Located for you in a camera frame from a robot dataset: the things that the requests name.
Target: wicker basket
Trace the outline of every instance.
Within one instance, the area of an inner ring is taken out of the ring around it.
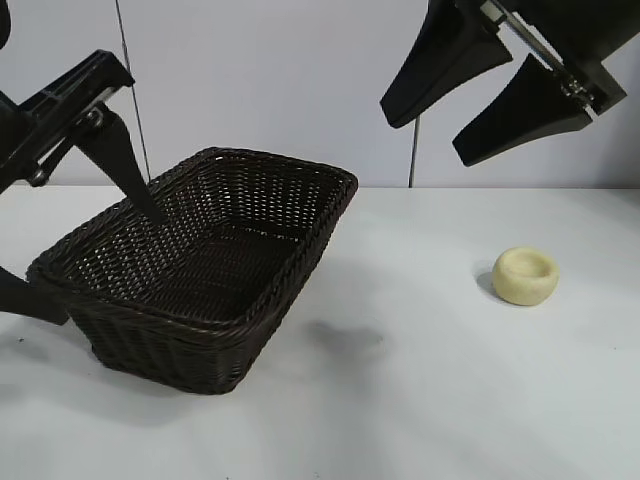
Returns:
[[[107,367],[229,392],[317,265],[357,179],[211,148],[150,189],[168,223],[152,225],[124,200],[44,252],[27,278],[65,305]]]

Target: white wall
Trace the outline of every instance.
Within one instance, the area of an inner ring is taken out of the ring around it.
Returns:
[[[122,61],[120,30],[113,0],[9,0],[13,23],[9,43],[0,50],[0,89],[20,103],[97,49]],[[132,95],[121,90],[109,107],[126,122],[138,163],[140,136]],[[96,185],[110,180],[77,149],[64,158],[53,184]]]
[[[413,128],[390,128],[378,101],[415,40],[427,0],[120,3],[154,175],[218,145],[341,165],[363,185],[406,186]],[[122,59],[115,0],[9,4],[14,29],[0,51],[0,88],[16,101],[97,48]],[[640,39],[607,62],[629,98],[594,125],[462,166],[451,141],[528,52],[503,33],[516,61],[422,116],[416,185],[640,186]],[[130,91],[110,106],[127,122],[142,166]],[[52,183],[109,180],[76,152]]]
[[[155,173],[203,147],[340,165],[406,186],[412,132],[378,102],[426,0],[120,0]]]
[[[515,60],[440,100],[421,117],[416,186],[640,187],[640,38],[605,65],[629,97],[578,133],[549,137],[464,167],[451,142],[504,88],[529,50],[502,29]]]

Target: basket rim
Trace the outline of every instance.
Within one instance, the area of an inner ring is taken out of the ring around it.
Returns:
[[[114,218],[117,218],[118,216],[134,209],[133,204],[126,197],[123,200],[103,210],[88,221],[84,222],[82,225],[75,228],[73,231],[56,242],[52,247],[41,253],[29,266],[27,277],[31,279],[34,276],[40,276],[46,282],[53,284],[57,288],[71,292],[74,296],[78,296],[92,302],[99,301],[118,310],[126,310],[139,316],[145,316],[146,318],[144,323],[136,321],[135,325],[139,328],[155,330],[158,334],[161,335],[165,333],[154,329],[153,324],[162,322],[164,325],[169,324],[177,330],[183,330],[185,333],[197,333],[198,336],[206,336],[208,338],[221,336],[228,337],[230,330],[238,327],[246,328],[250,324],[250,320],[256,316],[260,309],[265,308],[265,306],[269,305],[272,297],[275,297],[279,285],[282,284],[283,280],[293,270],[296,262],[303,258],[305,256],[305,253],[314,245],[313,240],[316,237],[320,236],[321,232],[330,226],[332,216],[336,214],[339,217],[344,212],[347,205],[349,204],[349,201],[357,191],[358,179],[351,172],[328,164],[315,163],[307,160],[288,157],[285,155],[256,150],[210,147],[197,152],[190,158],[180,162],[178,165],[174,166],[170,170],[166,171],[165,173],[159,175],[151,182],[149,182],[149,189],[151,191],[151,194],[154,195],[158,193],[165,184],[171,182],[178,175],[188,173],[192,169],[197,168],[202,162],[220,161],[223,159],[232,160],[233,157],[242,157],[243,159],[251,157],[268,157],[283,163],[295,164],[297,167],[330,171],[336,173],[338,176],[344,179],[342,185],[337,190],[335,197],[327,205],[324,206],[321,215],[314,222],[311,228],[308,229],[300,244],[282,263],[276,274],[265,286],[262,292],[253,300],[251,305],[237,317],[224,322],[203,322],[202,328],[198,328],[192,323],[192,319],[194,318],[193,316],[172,314],[167,312],[166,310],[159,309],[150,305],[118,298],[117,296],[92,290],[83,286],[81,283],[61,278],[61,276],[55,274],[51,267],[58,258],[64,255],[65,250],[67,250],[70,246],[77,244],[79,241],[82,241],[82,238],[86,238],[86,236],[93,235],[95,232],[99,231],[99,228],[97,228],[98,226],[100,226],[100,229],[102,229],[105,225],[108,225],[109,222],[113,221]],[[117,321],[123,323],[125,322],[125,320],[122,320],[120,318],[118,318]],[[190,343],[200,343],[194,342],[193,338],[191,337],[189,337],[188,341]]]

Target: white table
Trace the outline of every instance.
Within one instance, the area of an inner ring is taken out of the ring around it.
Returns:
[[[119,198],[13,188],[0,264],[23,272]],[[562,269],[539,308],[487,291],[520,244]],[[0,314],[0,478],[637,480],[638,312],[639,192],[361,190],[230,395],[109,371],[73,325]]]

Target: round cream object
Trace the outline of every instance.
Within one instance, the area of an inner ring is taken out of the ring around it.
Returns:
[[[551,257],[532,247],[517,247],[500,255],[492,280],[500,298],[531,307],[551,296],[559,277],[558,266]]]

